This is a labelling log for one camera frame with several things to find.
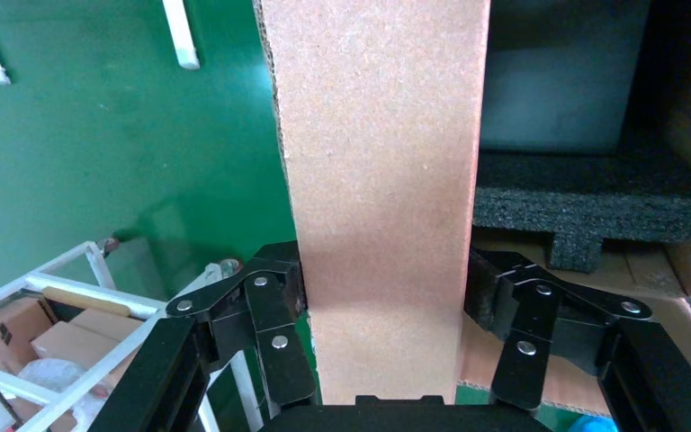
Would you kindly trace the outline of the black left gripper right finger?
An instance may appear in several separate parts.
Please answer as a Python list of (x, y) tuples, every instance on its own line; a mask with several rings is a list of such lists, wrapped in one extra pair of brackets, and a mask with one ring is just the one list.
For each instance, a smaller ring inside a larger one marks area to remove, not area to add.
[(556, 356), (595, 378), (619, 430), (691, 431), (691, 364), (648, 303), (473, 248), (464, 310), (503, 344), (492, 404), (536, 415)]

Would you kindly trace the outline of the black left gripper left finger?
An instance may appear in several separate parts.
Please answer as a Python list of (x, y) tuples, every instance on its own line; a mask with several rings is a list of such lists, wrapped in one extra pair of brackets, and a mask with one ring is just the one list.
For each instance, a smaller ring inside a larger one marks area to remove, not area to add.
[(296, 319), (306, 309), (296, 242), (261, 247), (237, 274), (166, 306), (95, 418), (93, 431), (185, 431), (210, 375), (254, 349), (269, 416), (316, 400)]

